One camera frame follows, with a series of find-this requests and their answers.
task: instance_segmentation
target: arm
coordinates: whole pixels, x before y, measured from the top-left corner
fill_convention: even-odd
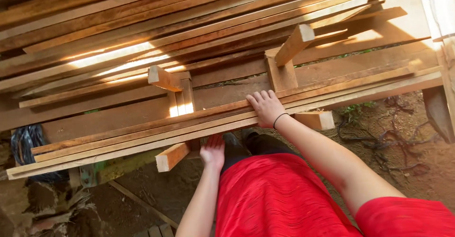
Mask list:
[[[286,112],[272,90],[260,94],[255,92],[248,95],[247,100],[258,113],[261,127],[271,128],[277,117]],[[385,196],[405,197],[354,153],[291,116],[279,117],[275,128],[332,183],[353,216],[369,200]]]
[[[196,192],[185,211],[177,229],[176,237],[208,237],[218,196],[218,183],[224,164],[224,141],[221,135],[208,138],[201,147],[204,170]]]

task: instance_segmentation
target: shoe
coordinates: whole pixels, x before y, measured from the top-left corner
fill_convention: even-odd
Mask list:
[[[226,142],[226,145],[242,147],[242,144],[232,132],[223,134],[223,140]]]
[[[245,142],[248,136],[252,133],[257,134],[257,132],[253,130],[253,128],[242,129],[242,140]]]

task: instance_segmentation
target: red clothing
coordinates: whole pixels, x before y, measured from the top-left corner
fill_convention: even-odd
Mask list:
[[[365,236],[455,236],[455,217],[436,201],[378,198],[355,219]],[[222,174],[216,236],[363,235],[304,160],[272,154],[243,159]]]

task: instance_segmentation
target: black leggings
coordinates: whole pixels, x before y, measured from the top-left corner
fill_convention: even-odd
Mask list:
[[[245,145],[253,155],[288,153],[302,157],[301,155],[295,153],[282,141],[267,134],[258,134],[253,132],[248,135],[247,140],[245,140]],[[224,154],[225,159],[223,168],[221,169],[221,174],[242,159],[251,157],[244,147],[230,146],[228,144],[226,144]]]

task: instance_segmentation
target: person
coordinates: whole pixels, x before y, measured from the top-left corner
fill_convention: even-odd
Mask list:
[[[406,198],[347,148],[286,114],[273,91],[248,95],[259,126],[275,128],[342,196],[360,230],[307,163],[283,142],[252,129],[242,139],[213,135],[204,170],[176,237],[455,236],[455,217],[438,201]]]

